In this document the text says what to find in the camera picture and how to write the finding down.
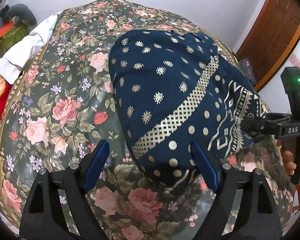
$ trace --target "blue patterned garment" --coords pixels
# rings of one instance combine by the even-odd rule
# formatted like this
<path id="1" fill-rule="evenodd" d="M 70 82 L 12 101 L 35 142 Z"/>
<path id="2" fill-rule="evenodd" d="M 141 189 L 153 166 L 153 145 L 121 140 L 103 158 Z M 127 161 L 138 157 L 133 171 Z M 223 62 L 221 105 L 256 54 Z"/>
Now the blue patterned garment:
<path id="1" fill-rule="evenodd" d="M 204 33 L 129 31 L 112 47 L 109 71 L 128 148 L 163 186 L 182 187 L 198 175 L 193 140 L 222 159 L 253 143 L 240 121 L 265 116 L 248 80 Z"/>

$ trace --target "folded cloth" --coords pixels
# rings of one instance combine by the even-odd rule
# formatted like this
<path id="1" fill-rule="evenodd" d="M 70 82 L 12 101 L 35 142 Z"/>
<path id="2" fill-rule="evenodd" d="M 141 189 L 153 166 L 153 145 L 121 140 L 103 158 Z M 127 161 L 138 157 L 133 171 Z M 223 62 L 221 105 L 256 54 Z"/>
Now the folded cloth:
<path id="1" fill-rule="evenodd" d="M 204 33 L 129 31 L 108 63 L 128 147 L 150 181 L 172 188 L 193 181 L 195 139 L 220 159 L 253 144 L 240 122 L 265 117 L 262 102 Z"/>

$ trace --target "bolt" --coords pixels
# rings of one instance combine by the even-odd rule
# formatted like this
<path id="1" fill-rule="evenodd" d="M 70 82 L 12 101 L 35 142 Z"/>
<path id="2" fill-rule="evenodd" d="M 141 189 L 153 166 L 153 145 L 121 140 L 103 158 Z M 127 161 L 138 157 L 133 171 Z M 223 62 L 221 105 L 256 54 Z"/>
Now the bolt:
<path id="1" fill-rule="evenodd" d="M 78 163 L 72 163 L 72 164 L 70 165 L 70 169 L 71 169 L 71 170 L 76 170 L 78 167 L 79 167 L 79 164 L 78 164 Z"/>
<path id="2" fill-rule="evenodd" d="M 223 167 L 225 170 L 231 169 L 231 165 L 230 165 L 229 163 L 224 163 L 224 164 L 222 165 L 222 167 Z"/>
<path id="3" fill-rule="evenodd" d="M 39 174 L 43 175 L 47 172 L 47 169 L 43 168 L 41 170 L 39 170 Z"/>
<path id="4" fill-rule="evenodd" d="M 262 170 L 260 170 L 258 168 L 255 168 L 253 171 L 258 175 L 261 175 L 263 173 Z"/>

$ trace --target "floral tablecloth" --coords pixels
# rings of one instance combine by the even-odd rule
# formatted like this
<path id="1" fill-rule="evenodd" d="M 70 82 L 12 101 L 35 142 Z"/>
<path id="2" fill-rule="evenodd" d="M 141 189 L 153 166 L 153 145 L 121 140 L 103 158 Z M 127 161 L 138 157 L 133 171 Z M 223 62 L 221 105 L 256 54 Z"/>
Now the floral tablecloth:
<path id="1" fill-rule="evenodd" d="M 132 29 L 204 32 L 167 11 L 98 0 L 65 10 L 48 44 L 13 85 L 0 124 L 0 210 L 17 228 L 37 172 L 79 162 L 101 138 L 109 142 L 110 155 L 86 197 L 109 239 L 190 239 L 205 219 L 215 195 L 202 177 L 179 191 L 154 185 L 137 169 L 125 144 L 107 58 L 116 39 Z M 219 55 L 237 66 L 229 48 L 213 39 Z M 241 170 L 264 171 L 284 228 L 294 189 L 273 137 L 228 161 Z M 69 230 L 78 233 L 63 191 L 60 201 Z M 239 201 L 240 192 L 225 233 L 233 228 Z"/>

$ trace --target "blue gripper pad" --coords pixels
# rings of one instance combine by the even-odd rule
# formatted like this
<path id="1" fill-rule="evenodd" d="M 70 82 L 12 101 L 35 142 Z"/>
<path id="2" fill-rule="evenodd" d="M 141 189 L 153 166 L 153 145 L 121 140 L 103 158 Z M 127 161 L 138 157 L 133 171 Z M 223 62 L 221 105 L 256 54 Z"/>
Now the blue gripper pad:
<path id="1" fill-rule="evenodd" d="M 86 172 L 85 184 L 83 186 L 83 190 L 85 193 L 95 187 L 100 173 L 105 166 L 106 160 L 109 157 L 109 152 L 109 144 L 107 141 L 104 141 Z"/>
<path id="2" fill-rule="evenodd" d="M 191 143 L 191 153 L 207 187 L 216 193 L 220 188 L 221 180 L 221 169 L 216 164 L 220 160 L 216 159 L 216 163 L 211 163 L 197 141 Z"/>

